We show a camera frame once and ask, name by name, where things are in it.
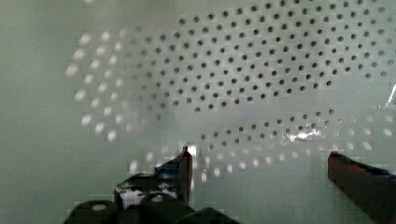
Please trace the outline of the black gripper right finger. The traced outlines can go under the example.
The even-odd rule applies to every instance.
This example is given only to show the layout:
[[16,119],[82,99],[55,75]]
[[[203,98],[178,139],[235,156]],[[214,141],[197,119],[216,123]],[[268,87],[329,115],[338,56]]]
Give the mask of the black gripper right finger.
[[395,224],[396,180],[390,171],[332,151],[328,178],[376,224]]

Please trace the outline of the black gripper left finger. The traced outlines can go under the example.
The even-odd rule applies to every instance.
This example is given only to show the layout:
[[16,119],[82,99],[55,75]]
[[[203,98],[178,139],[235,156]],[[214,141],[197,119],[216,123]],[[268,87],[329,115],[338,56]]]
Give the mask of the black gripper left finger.
[[172,160],[119,183],[114,199],[80,203],[63,224],[241,224],[220,211],[189,206],[192,155],[188,147]]

